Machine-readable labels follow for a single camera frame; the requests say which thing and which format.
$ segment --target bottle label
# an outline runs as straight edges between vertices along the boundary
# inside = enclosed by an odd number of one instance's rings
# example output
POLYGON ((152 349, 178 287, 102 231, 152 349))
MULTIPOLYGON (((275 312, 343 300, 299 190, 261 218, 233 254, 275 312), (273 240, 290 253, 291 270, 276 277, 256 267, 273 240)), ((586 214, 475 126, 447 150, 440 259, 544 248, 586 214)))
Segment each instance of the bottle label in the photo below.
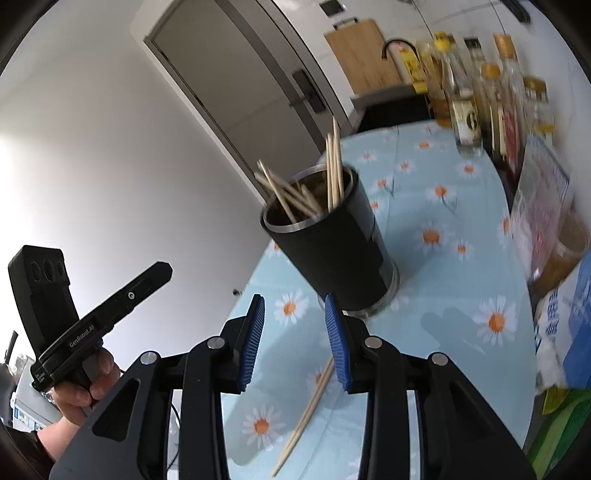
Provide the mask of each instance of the bottle label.
POLYGON ((515 114, 505 110, 505 146, 507 150, 507 159, 509 168, 513 174, 517 174, 519 169, 519 130, 515 114))
POLYGON ((472 145, 480 141, 482 134, 478 114, 471 100, 453 100, 453 115, 456 119, 457 133, 462 145, 472 145))
POLYGON ((497 110, 497 115, 499 117, 499 152, 501 156, 505 157, 507 155, 507 145, 505 140, 505 119, 504 119, 504 112, 503 107, 499 107, 497 110))

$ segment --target faucet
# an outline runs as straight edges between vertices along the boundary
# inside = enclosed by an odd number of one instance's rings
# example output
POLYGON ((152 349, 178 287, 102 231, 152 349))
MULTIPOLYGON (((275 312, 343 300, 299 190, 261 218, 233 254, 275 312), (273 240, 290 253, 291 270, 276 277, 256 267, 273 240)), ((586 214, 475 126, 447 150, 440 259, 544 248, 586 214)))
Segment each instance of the faucet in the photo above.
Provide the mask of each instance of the faucet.
POLYGON ((418 56, 417 49, 414 48, 414 45, 412 45, 408 40, 404 40, 403 38, 390 38, 390 40, 387 40, 384 43, 384 46, 382 48, 382 60, 386 60, 388 58, 388 46, 394 42, 400 42, 400 43, 404 43, 404 44, 408 45, 412 49, 414 54, 417 56, 417 60, 420 61, 420 57, 418 56))

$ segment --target human hand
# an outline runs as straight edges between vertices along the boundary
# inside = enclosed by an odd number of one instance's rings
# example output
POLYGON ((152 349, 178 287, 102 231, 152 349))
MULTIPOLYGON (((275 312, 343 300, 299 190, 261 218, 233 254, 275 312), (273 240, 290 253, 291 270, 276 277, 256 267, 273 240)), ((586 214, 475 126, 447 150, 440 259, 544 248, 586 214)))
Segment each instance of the human hand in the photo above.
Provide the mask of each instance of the human hand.
POLYGON ((66 450, 68 444, 78 432, 80 425, 86 420, 82 407, 88 407, 92 398, 101 400, 115 385, 121 376, 121 370, 113 360, 113 355, 104 348, 96 354, 101 376, 90 386, 90 392, 79 385, 69 382, 61 383, 52 390, 51 394, 56 405, 63 414, 63 418, 52 425, 40 430, 38 438, 47 453, 57 460, 66 450))
POLYGON ((108 350, 101 348, 96 358, 101 375, 90 386, 90 391, 70 382, 62 382, 51 391, 53 400, 63 416, 74 425, 80 426, 86 420, 82 407, 88 407, 93 398, 102 400, 121 376, 121 370, 108 350))

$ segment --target door handle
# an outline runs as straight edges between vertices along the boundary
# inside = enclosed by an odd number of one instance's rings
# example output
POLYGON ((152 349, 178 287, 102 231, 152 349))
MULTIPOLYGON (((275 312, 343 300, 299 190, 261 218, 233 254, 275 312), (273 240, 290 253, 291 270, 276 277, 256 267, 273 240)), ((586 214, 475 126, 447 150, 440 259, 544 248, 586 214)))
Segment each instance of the door handle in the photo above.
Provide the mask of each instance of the door handle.
POLYGON ((300 103, 304 103, 305 101, 307 101, 312 107, 312 110, 314 110, 314 113, 326 112, 326 105, 322 101, 322 97, 318 93, 318 90, 316 89, 315 85, 312 83, 312 80, 310 80, 310 78, 308 77, 306 71, 303 69, 299 69, 296 70, 291 76, 298 84, 298 87, 300 87, 304 96, 292 100, 289 104, 290 107, 294 107, 296 105, 299 105, 300 103))

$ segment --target table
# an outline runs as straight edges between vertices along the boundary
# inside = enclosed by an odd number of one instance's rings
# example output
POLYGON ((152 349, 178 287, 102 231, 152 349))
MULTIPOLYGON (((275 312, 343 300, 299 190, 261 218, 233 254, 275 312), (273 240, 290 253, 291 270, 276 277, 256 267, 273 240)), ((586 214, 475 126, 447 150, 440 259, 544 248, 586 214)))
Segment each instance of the table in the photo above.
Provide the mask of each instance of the table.
MULTIPOLYGON (((343 162, 359 172, 402 278, 392 304, 368 320, 370 333, 402 353, 448 354, 522 445, 534 401, 532 315, 490 159, 460 157, 453 132, 428 121, 346 138, 343 162)), ((252 382, 222 400, 233 480, 270 474, 330 355, 316 293, 273 243, 230 317, 244 315, 255 293, 266 315, 252 382)), ((277 478, 355 480, 365 409, 366 395, 347 395, 333 375, 277 478)), ((418 479, 413 408, 410 418, 418 479)))

